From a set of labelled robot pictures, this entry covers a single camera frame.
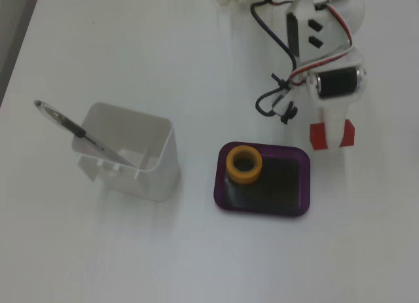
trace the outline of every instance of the pen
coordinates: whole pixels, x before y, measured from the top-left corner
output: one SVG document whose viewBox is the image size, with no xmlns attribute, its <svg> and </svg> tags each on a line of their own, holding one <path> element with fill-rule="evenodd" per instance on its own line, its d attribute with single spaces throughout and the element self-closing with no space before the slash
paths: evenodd
<svg viewBox="0 0 419 303">
<path fill-rule="evenodd" d="M 127 161 L 127 159 L 123 158 L 115 151 L 105 146 L 95 137 L 91 136 L 88 132 L 86 132 L 86 130 L 82 129 L 80 126 L 75 124 L 73 121 L 71 121 L 65 115 L 61 114 L 59 111 L 55 110 L 55 108 L 53 108 L 51 105 L 40 100 L 35 100 L 35 106 L 36 108 L 38 108 L 38 110 L 40 110 L 40 112 L 43 115 L 45 115 L 47 118 L 53 121 L 53 123 L 70 131 L 74 134 L 74 136 L 78 137 L 81 141 L 92 146 L 107 159 L 118 162 L 119 164 L 124 164 L 126 166 L 135 168 L 135 166 L 131 162 Z"/>
</svg>

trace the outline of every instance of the yellow ring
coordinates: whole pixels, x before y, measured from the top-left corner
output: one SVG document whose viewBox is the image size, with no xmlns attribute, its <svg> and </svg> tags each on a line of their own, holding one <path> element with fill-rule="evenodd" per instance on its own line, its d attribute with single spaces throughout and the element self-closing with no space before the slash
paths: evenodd
<svg viewBox="0 0 419 303">
<path fill-rule="evenodd" d="M 254 167 L 250 171 L 242 172 L 236 168 L 234 161 L 238 158 L 250 158 Z M 227 156 L 227 175 L 234 182 L 239 184 L 252 184 L 255 182 L 262 170 L 262 156 L 250 146 L 237 146 L 233 148 Z"/>
</svg>

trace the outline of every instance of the white table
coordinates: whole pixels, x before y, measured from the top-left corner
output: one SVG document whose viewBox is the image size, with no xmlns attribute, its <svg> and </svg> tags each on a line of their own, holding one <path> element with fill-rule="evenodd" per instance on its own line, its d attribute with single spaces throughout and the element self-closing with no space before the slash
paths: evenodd
<svg viewBox="0 0 419 303">
<path fill-rule="evenodd" d="M 289 62 L 248 14 L 212 0 L 39 0 L 0 108 L 0 302 L 416 302 L 419 0 L 365 1 L 356 145 L 330 154 L 310 150 L 308 98 L 288 127 L 254 109 Z M 173 120 L 173 198 L 103 192 L 34 99 L 78 122 L 97 101 Z M 304 149 L 309 212 L 221 211 L 229 141 Z"/>
</svg>

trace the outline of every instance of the white plastic cup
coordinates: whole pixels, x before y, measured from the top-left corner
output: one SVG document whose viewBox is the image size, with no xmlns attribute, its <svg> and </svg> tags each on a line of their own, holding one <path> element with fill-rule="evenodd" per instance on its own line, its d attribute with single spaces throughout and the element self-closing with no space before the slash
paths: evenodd
<svg viewBox="0 0 419 303">
<path fill-rule="evenodd" d="M 108 160 L 93 147 L 73 138 L 77 164 L 105 188 L 125 194 L 167 200 L 179 175 L 175 132 L 167 118 L 95 103 L 81 125 L 136 168 Z"/>
</svg>

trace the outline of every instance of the black cable tie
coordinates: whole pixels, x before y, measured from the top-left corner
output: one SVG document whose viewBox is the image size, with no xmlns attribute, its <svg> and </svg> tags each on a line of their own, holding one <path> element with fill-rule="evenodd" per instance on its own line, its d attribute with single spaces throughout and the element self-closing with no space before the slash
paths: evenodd
<svg viewBox="0 0 419 303">
<path fill-rule="evenodd" d="M 274 73 L 271 74 L 271 77 L 278 83 L 279 87 L 285 88 L 289 91 L 291 90 L 291 87 L 289 87 L 289 82 L 287 82 L 286 80 L 280 79 Z"/>
</svg>

